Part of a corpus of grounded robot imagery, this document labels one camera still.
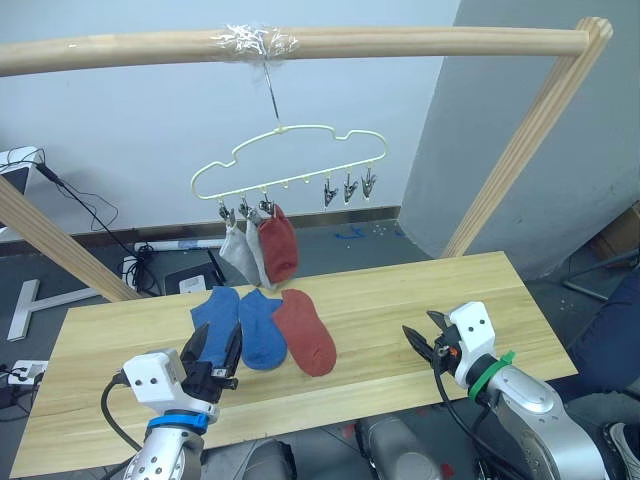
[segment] wall baseboard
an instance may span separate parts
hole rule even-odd
[[[398,218],[400,206],[364,208],[360,210],[341,210],[329,213],[292,215],[289,220],[296,228],[341,225],[344,223],[371,222]],[[244,220],[238,221],[243,226]],[[124,243],[151,242],[158,240],[176,240],[194,237],[223,237],[224,222],[192,223],[182,225],[163,225],[158,227],[130,228],[113,230]],[[80,233],[72,235],[83,247],[101,247],[113,245],[114,240],[106,232]],[[37,253],[37,250],[24,240],[0,243],[0,256]]]

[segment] wooden dowel rod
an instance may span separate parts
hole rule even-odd
[[[573,61],[562,58],[556,61],[520,127],[449,240],[443,257],[464,255],[560,118],[613,34],[611,24],[603,18],[584,19],[578,28],[589,34],[588,48]]]
[[[129,33],[57,38],[0,45],[0,76],[84,68],[247,61],[223,42],[229,30]],[[296,47],[282,59],[414,57],[443,55],[580,55],[587,32],[498,27],[282,28]],[[265,35],[270,45],[272,34]]]
[[[140,298],[1,175],[0,222],[18,232],[27,242],[87,286],[100,292],[107,300],[117,302]]]

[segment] white plastic casing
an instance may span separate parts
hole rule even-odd
[[[462,360],[456,369],[456,383],[468,388],[465,381],[471,366],[482,355],[495,356],[496,333],[489,313],[482,302],[469,302],[449,312],[449,321],[458,327]]]
[[[138,403],[159,414],[167,410],[188,410],[204,413],[209,423],[218,419],[218,407],[190,397],[182,390],[187,377],[175,349],[158,350],[138,355],[123,366]]]

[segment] white wall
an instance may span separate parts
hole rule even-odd
[[[458,3],[2,0],[0,42],[207,29],[228,23],[451,25]],[[354,196],[351,208],[401,203],[441,60],[302,60],[272,69],[284,123],[327,123],[343,132],[372,129],[387,137],[391,153],[377,168],[379,181],[371,201]],[[0,78],[0,105],[0,151],[20,145],[44,147],[48,164],[60,176],[120,208],[114,228],[219,221],[217,204],[192,196],[191,175],[213,159],[226,161],[236,144],[275,127],[260,70],[243,64]],[[203,181],[203,188],[218,193],[354,161],[375,151],[373,142],[337,148],[322,136],[294,135],[247,151],[237,167],[216,170]],[[342,176],[334,179],[336,185],[343,181]],[[288,213],[323,211],[322,183],[317,179],[310,185],[291,185],[286,191],[274,190],[272,197]],[[88,215],[62,198],[52,184],[37,178],[29,197],[67,232],[89,230]],[[343,208],[335,199],[329,210]],[[2,240],[13,238],[5,235]]]
[[[552,270],[640,197],[637,0],[463,0],[457,25],[573,28],[613,37],[468,253],[505,250],[518,272]],[[447,58],[400,212],[438,256],[516,130],[550,58]]]

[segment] shoe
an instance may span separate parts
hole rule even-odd
[[[627,469],[627,480],[640,480],[640,427],[613,423],[604,428],[605,439]]]

